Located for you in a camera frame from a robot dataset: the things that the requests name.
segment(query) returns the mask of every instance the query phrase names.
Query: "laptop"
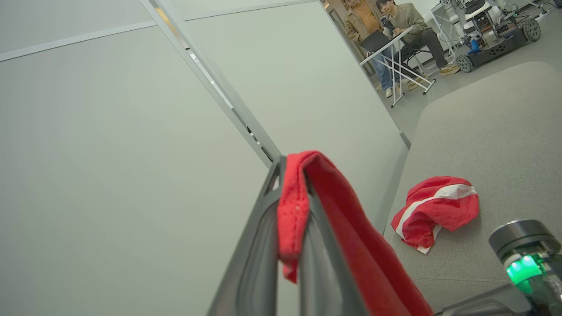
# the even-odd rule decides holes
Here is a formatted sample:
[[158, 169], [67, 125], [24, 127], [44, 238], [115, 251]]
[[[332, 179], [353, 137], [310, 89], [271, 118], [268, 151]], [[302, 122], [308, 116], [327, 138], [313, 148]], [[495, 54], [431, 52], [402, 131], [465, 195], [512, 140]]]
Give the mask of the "laptop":
[[373, 34], [369, 35], [364, 41], [359, 43], [362, 48], [367, 51], [374, 53], [379, 49], [383, 48], [386, 44], [390, 43], [390, 39], [384, 35], [381, 31], [376, 30]]

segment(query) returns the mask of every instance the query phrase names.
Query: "black hair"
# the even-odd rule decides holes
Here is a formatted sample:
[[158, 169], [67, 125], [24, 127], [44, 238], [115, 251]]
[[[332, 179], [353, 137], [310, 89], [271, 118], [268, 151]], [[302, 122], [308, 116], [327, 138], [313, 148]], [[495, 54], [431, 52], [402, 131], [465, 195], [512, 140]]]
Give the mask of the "black hair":
[[394, 2], [394, 0], [377, 0], [377, 8], [380, 10], [382, 6], [384, 6], [387, 2]]

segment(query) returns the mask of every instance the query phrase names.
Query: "seated person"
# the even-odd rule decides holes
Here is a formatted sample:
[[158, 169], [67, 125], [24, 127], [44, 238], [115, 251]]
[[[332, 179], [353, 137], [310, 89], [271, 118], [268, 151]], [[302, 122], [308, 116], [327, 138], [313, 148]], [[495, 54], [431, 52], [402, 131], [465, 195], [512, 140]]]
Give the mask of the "seated person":
[[[452, 75], [457, 73], [460, 69], [457, 65], [447, 65], [445, 54], [441, 43], [437, 39], [437, 34], [427, 26], [424, 22], [422, 15], [416, 10], [413, 4], [404, 3], [396, 5], [394, 0], [377, 0], [377, 8], [388, 17], [389, 21], [395, 27], [394, 34], [390, 34], [390, 30], [384, 29], [386, 36], [397, 36], [409, 27], [413, 29], [403, 39], [411, 48], [421, 49], [424, 46], [429, 48], [431, 55], [435, 59], [437, 67], [440, 69], [441, 76]], [[402, 60], [406, 61], [408, 57], [413, 55], [410, 47], [402, 47], [401, 54]], [[404, 74], [412, 78], [408, 71], [403, 71]]]
[[[370, 0], [346, 0], [345, 3], [350, 7], [345, 17], [345, 28], [347, 37], [350, 40], [361, 43], [376, 30], [383, 31], [379, 22], [382, 15]], [[392, 51], [387, 49], [383, 54], [390, 58]], [[382, 90], [385, 91], [386, 97], [389, 98], [393, 94], [392, 75], [386, 65], [380, 63], [384, 63], [384, 58], [379, 54], [373, 57], [371, 61], [379, 77]]]

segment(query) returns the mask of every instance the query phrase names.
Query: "gray upholstery fabric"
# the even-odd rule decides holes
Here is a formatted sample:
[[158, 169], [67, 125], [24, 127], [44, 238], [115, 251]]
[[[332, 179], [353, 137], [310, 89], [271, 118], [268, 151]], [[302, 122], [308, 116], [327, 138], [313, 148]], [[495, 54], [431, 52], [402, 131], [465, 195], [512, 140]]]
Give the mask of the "gray upholstery fabric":
[[[498, 226], [535, 218], [562, 239], [561, 82], [549, 65], [529, 62], [423, 111], [384, 237], [436, 312], [509, 282], [488, 244]], [[425, 256], [403, 244], [390, 222], [411, 187], [438, 175], [472, 182], [481, 209], [456, 232], [442, 229]]]

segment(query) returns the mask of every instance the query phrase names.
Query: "standing person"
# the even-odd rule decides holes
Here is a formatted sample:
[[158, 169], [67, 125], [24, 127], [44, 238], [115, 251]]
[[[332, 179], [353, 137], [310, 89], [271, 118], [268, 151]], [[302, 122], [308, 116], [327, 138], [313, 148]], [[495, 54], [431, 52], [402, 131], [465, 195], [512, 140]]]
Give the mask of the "standing person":
[[[376, 30], [383, 31], [379, 22], [382, 14], [369, 0], [345, 0], [345, 3], [350, 7], [345, 17], [345, 28], [350, 40], [361, 43]], [[386, 49], [383, 54], [390, 58], [392, 51]], [[392, 75], [386, 65], [379, 61], [384, 62], [381, 54], [373, 57], [372, 64], [379, 77], [382, 90], [385, 91], [386, 97], [390, 98], [393, 94]]]
[[[392, 37], [401, 34], [405, 29], [413, 29], [403, 39], [411, 48], [421, 49], [424, 46], [429, 48], [431, 55], [435, 59], [441, 77], [457, 73], [460, 69], [457, 65], [448, 65], [441, 43], [437, 39], [437, 34], [427, 26], [422, 15], [416, 10], [413, 4], [404, 3], [396, 5], [394, 0], [377, 0], [377, 8], [388, 17], [395, 27], [393, 34], [390, 30], [384, 29], [386, 36]], [[413, 54], [409, 47], [402, 47], [402, 60], [407, 60]]]

